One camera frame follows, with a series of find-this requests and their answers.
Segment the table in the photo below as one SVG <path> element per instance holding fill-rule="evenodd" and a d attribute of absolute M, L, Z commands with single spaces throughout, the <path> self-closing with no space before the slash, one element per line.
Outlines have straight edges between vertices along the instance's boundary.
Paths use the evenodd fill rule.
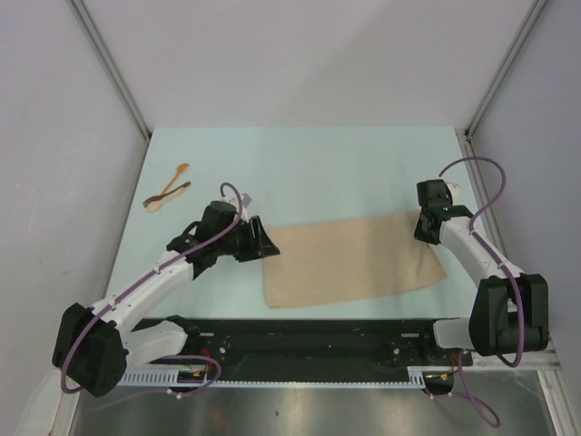
<path fill-rule="evenodd" d="M 165 245 L 205 206 L 219 198 L 221 182 L 252 198 L 250 214 L 265 226 L 320 223 L 418 210 L 416 183 L 436 178 L 461 157 L 449 126 L 157 129 L 147 152 L 123 232 L 107 294 L 117 293 L 153 266 Z M 158 213 L 142 201 L 159 193 L 181 163 L 177 184 L 186 192 Z M 464 165 L 447 172 L 461 200 L 476 211 Z M 413 292 L 307 308 L 271 309 L 262 286 L 262 264 L 221 258 L 195 282 L 158 305 L 149 316 L 198 318 L 447 318 L 470 315 L 476 287 L 458 260 L 435 247 L 448 278 Z"/>

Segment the beige cloth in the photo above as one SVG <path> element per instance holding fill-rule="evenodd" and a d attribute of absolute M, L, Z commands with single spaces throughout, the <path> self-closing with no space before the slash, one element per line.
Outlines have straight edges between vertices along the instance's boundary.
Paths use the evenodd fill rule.
<path fill-rule="evenodd" d="M 446 278 L 414 239 L 418 212 L 270 229 L 280 256 L 264 260 L 270 307 L 303 307 L 392 295 Z"/>

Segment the light blue tabletop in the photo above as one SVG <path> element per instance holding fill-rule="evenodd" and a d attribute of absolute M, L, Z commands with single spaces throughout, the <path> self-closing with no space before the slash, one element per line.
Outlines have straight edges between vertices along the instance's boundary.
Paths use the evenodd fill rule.
<path fill-rule="evenodd" d="M 318 127 L 157 129 L 133 199 L 108 294 L 145 273 L 165 245 L 205 206 L 220 197 L 221 182 L 252 198 L 249 213 L 267 227 L 320 223 L 418 210 L 416 183 L 436 178 L 461 157 L 454 129 L 432 127 Z M 181 163 L 190 167 L 174 186 L 185 193 L 158 213 L 142 207 Z M 476 200 L 464 165 L 447 172 L 461 201 Z M 161 303 L 150 316 L 200 318 L 440 318 L 469 316 L 476 288 L 456 258 L 435 247 L 448 278 L 399 295 L 298 309 L 270 309 L 261 261 L 221 258 L 195 282 Z"/>

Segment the reflective floor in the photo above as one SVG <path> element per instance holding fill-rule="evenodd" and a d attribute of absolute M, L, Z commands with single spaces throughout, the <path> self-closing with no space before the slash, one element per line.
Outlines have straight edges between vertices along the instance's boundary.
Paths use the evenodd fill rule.
<path fill-rule="evenodd" d="M 76 436 L 149 435 L 555 435 L 535 372 L 467 374 L 471 390 L 497 411 L 489 428 L 468 401 L 430 401 L 421 391 L 216 388 L 175 400 L 149 394 L 92 411 L 130 394 L 118 388 L 102 399 L 85 396 Z"/>

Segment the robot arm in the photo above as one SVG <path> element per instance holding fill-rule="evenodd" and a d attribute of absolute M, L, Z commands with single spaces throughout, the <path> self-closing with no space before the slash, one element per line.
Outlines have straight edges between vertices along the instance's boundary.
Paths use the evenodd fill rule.
<path fill-rule="evenodd" d="M 222 199 L 208 205 L 201 221 L 190 224 L 167 245 L 167 251 L 150 270 L 157 273 L 149 280 L 142 279 L 121 301 L 117 302 L 118 295 L 112 295 L 89 308 L 78 303 L 69 307 L 61 321 L 53 365 L 63 369 L 67 354 L 89 322 L 94 327 L 82 339 L 66 376 L 94 396 L 109 392 L 128 369 L 178 354 L 184 347 L 195 348 L 188 342 L 195 341 L 197 327 L 179 316 L 138 332 L 133 328 L 169 294 L 216 264 L 218 257 L 231 255 L 238 262 L 247 262 L 280 254 L 260 217 L 248 218 L 245 207 L 249 202 L 250 197 L 244 195 L 241 219 L 229 232 L 194 251 L 194 247 L 233 225 L 236 218 L 232 201 Z"/>
<path fill-rule="evenodd" d="M 508 301 L 515 293 L 506 271 L 516 278 L 524 320 L 524 351 L 544 350 L 548 344 L 548 286 L 539 274 L 525 274 L 481 234 L 469 227 L 472 213 L 453 204 L 452 193 L 441 180 L 418 183 L 421 206 L 414 237 L 425 243 L 441 243 L 462 263 L 478 292 L 469 319 L 442 320 L 434 324 L 442 348 L 476 350 L 483 356 L 516 352 L 517 314 Z"/>

